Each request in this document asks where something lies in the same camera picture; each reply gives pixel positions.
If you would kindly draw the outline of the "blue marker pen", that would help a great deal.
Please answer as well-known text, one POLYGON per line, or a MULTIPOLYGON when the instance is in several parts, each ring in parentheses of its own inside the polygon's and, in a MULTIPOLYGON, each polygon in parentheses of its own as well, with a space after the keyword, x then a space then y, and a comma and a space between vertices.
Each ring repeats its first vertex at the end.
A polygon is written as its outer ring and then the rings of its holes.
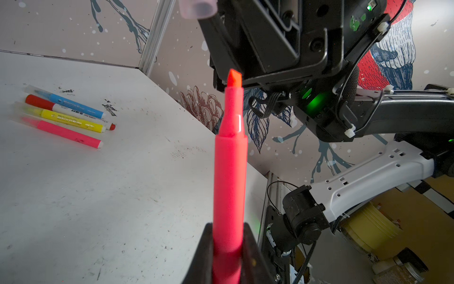
POLYGON ((66 98, 61 97, 59 95, 56 95, 54 93, 52 93, 52 95, 50 97, 50 101, 55 103, 55 104, 62 105, 64 107, 71 108, 72 110, 80 111, 80 112, 82 112, 84 114, 90 115, 90 116, 95 117, 95 118, 99 118, 99 119, 105 118, 105 113, 103 111, 99 111, 99 110, 96 110, 96 109, 91 108, 89 106, 86 106, 86 105, 80 104, 78 102, 66 99, 66 98))

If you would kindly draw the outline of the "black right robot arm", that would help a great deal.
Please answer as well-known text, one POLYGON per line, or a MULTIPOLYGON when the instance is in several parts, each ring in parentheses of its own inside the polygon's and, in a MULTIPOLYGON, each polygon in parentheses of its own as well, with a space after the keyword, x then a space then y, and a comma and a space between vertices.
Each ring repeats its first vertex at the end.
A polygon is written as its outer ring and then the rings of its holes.
POLYGON ((383 192, 454 174, 454 92, 413 87, 413 1, 214 1, 214 87, 243 75, 250 155, 272 174, 259 244, 276 282, 300 245, 383 192))

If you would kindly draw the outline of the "lone translucent pen cap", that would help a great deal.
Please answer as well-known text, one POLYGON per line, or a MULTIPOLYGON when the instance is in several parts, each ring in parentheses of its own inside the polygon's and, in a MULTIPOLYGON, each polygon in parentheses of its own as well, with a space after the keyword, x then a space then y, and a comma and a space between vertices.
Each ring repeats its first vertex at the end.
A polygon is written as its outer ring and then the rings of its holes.
POLYGON ((13 113, 12 115, 9 115, 8 118, 12 121, 15 121, 17 123, 20 123, 20 124, 23 124, 23 125, 27 125, 29 127, 32 127, 32 128, 37 128, 39 123, 40 123, 40 119, 36 118, 36 117, 33 117, 31 115, 28 115, 28 114, 22 114, 22 113, 13 113))

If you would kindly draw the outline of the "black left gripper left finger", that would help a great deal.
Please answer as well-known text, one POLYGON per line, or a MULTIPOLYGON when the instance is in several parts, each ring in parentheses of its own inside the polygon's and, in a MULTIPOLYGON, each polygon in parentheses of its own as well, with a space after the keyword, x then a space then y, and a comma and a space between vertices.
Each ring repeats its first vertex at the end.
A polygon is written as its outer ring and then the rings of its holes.
POLYGON ((211 284, 213 258, 213 224, 207 223, 182 284, 211 284))

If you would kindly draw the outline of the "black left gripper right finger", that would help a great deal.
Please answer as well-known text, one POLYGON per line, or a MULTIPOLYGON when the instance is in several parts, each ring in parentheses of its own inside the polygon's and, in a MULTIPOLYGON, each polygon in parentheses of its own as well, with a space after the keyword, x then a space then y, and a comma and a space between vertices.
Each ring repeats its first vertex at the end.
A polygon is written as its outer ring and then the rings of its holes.
POLYGON ((243 226, 242 241, 242 283, 244 284, 274 284, 274 278, 268 271, 268 266, 261 254, 254 234, 248 223, 243 226))

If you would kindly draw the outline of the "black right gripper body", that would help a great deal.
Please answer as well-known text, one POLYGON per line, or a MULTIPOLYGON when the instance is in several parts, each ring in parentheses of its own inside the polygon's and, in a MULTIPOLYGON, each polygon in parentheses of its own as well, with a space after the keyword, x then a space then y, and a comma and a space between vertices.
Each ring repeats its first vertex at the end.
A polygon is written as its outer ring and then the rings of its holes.
POLYGON ((219 1, 199 21, 210 53, 214 88, 228 73, 245 88, 288 91, 305 80, 343 75, 385 22, 385 1, 219 1))

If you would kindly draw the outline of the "white whiteboard marker pen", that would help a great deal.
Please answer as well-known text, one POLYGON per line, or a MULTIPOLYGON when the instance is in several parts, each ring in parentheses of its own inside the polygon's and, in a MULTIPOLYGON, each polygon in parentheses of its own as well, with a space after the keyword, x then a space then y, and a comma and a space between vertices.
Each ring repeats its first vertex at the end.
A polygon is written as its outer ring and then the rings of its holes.
POLYGON ((90 117, 89 115, 82 114, 82 113, 80 113, 78 111, 72 110, 72 109, 67 108, 65 106, 61 106, 59 104, 55 104, 52 111, 58 112, 58 113, 61 113, 61 114, 70 115, 72 117, 80 118, 80 119, 83 119, 83 120, 86 120, 86 121, 90 121, 90 122, 93 122, 93 123, 101 124, 101 125, 106 127, 106 130, 111 130, 112 131, 112 130, 114 130, 116 128, 115 124, 105 123, 103 120, 90 117))

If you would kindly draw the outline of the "yellow highlighter pen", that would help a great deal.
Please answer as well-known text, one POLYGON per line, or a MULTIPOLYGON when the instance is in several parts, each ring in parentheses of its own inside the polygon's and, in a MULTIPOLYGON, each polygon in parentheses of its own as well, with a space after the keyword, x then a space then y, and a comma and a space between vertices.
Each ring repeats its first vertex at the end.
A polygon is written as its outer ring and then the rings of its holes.
POLYGON ((50 110, 43 109, 41 118, 45 118, 48 120, 52 120, 52 121, 67 124, 67 125, 72 125, 75 127, 79 127, 81 129, 91 130, 91 131, 94 131, 97 133, 103 133, 106 131, 106 127, 101 124, 93 123, 90 121, 86 121, 86 120, 83 120, 80 118, 72 117, 70 115, 61 114, 61 113, 50 111, 50 110))

